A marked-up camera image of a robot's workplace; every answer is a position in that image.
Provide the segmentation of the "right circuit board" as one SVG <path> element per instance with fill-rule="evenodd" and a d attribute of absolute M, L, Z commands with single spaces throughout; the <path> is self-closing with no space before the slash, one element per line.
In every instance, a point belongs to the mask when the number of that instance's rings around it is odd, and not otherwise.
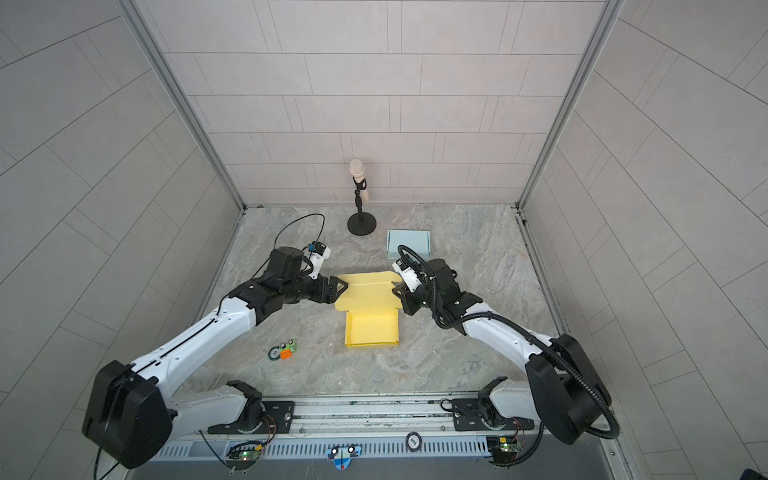
<path fill-rule="evenodd" d="M 489 461 L 494 465 L 510 465 L 517 460 L 521 444 L 516 437 L 487 436 Z"/>

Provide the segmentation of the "circuit board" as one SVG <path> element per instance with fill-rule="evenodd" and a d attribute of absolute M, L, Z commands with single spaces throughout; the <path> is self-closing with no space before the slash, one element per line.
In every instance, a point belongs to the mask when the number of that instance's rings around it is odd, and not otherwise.
<path fill-rule="evenodd" d="M 489 461 L 494 465 L 510 465 L 517 460 L 521 444 L 516 437 L 487 436 Z"/>
<path fill-rule="evenodd" d="M 260 441 L 248 441 L 231 446 L 227 452 L 227 459 L 238 462 L 256 462 L 265 448 Z"/>

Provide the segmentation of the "left circuit board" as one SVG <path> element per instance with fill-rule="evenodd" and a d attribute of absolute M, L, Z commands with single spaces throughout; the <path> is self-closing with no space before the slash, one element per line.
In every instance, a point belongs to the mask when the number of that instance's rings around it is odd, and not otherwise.
<path fill-rule="evenodd" d="M 265 448 L 260 441 L 248 441 L 231 446 L 227 452 L 227 459 L 238 462 L 256 462 Z"/>

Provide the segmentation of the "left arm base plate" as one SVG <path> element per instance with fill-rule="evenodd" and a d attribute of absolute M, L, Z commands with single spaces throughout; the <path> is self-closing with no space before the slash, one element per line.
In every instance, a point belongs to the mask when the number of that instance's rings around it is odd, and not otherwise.
<path fill-rule="evenodd" d="M 247 404 L 233 423 L 209 427 L 212 435 L 272 435 L 290 431 L 295 403 L 292 401 L 262 401 L 259 407 Z"/>

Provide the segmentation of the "aluminium mounting rail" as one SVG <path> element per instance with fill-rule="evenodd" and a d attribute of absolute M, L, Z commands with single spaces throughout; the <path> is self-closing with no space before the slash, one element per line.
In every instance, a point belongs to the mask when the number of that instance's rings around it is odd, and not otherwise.
<path fill-rule="evenodd" d="M 306 399 L 294 402 L 295 410 L 288 433 L 304 428 L 312 435 L 322 432 L 415 429 L 428 419 L 451 422 L 441 399 L 419 397 Z"/>

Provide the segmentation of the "light blue paper box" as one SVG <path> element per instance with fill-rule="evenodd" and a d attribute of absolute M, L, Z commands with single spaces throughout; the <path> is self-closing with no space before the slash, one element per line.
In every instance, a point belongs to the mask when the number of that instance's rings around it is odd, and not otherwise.
<path fill-rule="evenodd" d="M 400 255 L 398 247 L 405 245 L 425 260 L 431 256 L 431 233 L 424 230 L 393 230 L 387 232 L 387 259 L 394 261 Z"/>

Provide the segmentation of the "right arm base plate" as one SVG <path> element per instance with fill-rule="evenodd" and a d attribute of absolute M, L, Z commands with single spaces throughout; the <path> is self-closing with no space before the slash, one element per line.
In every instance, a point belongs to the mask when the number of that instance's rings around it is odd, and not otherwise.
<path fill-rule="evenodd" d="M 443 399 L 441 408 L 452 415 L 459 432 L 532 431 L 535 422 L 527 418 L 503 417 L 489 400 L 479 398 Z"/>

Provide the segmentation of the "round black badge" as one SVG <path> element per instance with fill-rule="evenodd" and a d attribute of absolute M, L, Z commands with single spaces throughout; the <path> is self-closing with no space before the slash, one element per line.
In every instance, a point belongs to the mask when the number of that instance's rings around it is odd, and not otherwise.
<path fill-rule="evenodd" d="M 419 452 L 422 449 L 423 439 L 418 432 L 410 432 L 406 436 L 405 447 L 408 452 Z"/>

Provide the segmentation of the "blue sticker marker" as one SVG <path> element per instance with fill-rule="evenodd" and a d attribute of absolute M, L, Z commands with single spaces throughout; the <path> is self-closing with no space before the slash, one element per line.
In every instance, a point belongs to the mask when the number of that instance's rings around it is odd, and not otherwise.
<path fill-rule="evenodd" d="M 351 461 L 358 458 L 360 454 L 361 447 L 359 445 L 332 446 L 326 452 L 326 458 L 337 470 L 344 471 L 349 468 Z"/>

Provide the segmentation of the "orange green small toy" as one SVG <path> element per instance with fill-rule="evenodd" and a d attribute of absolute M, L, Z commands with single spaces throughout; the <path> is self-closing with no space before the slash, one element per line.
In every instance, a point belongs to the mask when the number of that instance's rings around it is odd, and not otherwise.
<path fill-rule="evenodd" d="M 287 359 L 290 358 L 296 351 L 296 341 L 294 339 L 288 340 L 286 343 L 283 343 L 278 348 L 279 358 L 280 359 Z"/>

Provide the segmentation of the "beige microphone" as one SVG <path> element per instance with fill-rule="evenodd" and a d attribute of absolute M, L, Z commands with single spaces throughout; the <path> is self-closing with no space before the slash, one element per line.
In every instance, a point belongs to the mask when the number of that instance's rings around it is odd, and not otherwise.
<path fill-rule="evenodd" d="M 349 173 L 355 183 L 355 188 L 360 192 L 360 197 L 363 203 L 370 201 L 370 196 L 367 191 L 367 180 L 365 177 L 365 166 L 359 159 L 353 159 L 349 163 Z"/>

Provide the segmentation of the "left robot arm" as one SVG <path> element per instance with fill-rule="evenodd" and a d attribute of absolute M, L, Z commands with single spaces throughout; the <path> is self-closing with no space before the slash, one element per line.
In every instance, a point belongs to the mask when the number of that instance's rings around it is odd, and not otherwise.
<path fill-rule="evenodd" d="M 221 426 L 228 433 L 250 433 L 264 422 L 261 393 L 239 380 L 215 390 L 178 397 L 180 385 L 201 365 L 239 336 L 287 304 L 310 300 L 332 304 L 347 289 L 320 269 L 330 250 L 319 241 L 304 249 L 279 247 L 265 271 L 227 293 L 211 313 L 152 352 L 96 374 L 82 434 L 132 469 L 154 457 L 178 437 Z"/>

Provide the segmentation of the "yellow paper box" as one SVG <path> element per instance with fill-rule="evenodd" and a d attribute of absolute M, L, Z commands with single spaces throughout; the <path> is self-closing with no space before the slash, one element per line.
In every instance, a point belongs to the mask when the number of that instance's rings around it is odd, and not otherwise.
<path fill-rule="evenodd" d="M 335 301 L 346 313 L 345 346 L 350 349 L 396 347 L 400 343 L 400 299 L 393 293 L 401 277 L 392 271 L 344 274 L 347 284 Z"/>

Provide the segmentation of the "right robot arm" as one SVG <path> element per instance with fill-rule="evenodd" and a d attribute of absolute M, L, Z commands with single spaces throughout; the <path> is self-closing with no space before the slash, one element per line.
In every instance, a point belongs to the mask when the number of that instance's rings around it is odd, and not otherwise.
<path fill-rule="evenodd" d="M 499 377 L 479 392 L 476 410 L 487 427 L 500 429 L 524 418 L 566 444 L 583 434 L 608 440 L 619 436 L 610 394 L 574 337 L 540 334 L 504 317 L 463 290 L 442 259 L 405 255 L 392 268 L 401 278 L 392 292 L 407 315 L 426 308 L 441 329 L 486 344 L 525 373 L 522 387 Z"/>

